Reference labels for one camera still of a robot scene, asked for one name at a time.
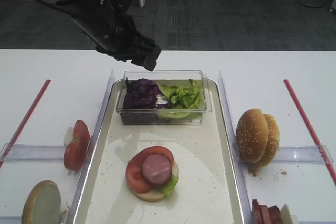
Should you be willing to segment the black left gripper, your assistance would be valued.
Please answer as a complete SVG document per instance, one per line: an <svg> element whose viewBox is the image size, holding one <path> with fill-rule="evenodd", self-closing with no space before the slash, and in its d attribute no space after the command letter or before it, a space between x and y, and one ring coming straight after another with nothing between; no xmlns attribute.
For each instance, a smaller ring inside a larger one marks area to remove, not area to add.
<svg viewBox="0 0 336 224"><path fill-rule="evenodd" d="M65 0L74 11L71 18L97 44L97 48L117 61L153 71L161 48L136 28L128 9L111 0Z"/></svg>

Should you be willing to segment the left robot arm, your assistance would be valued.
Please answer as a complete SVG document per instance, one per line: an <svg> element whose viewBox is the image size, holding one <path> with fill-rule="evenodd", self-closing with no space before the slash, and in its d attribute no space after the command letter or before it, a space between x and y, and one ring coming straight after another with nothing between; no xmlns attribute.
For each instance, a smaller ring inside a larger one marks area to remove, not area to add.
<svg viewBox="0 0 336 224"><path fill-rule="evenodd" d="M133 0L34 0L68 15L96 43L96 50L117 61L152 71L161 48L136 28L127 11Z"/></svg>

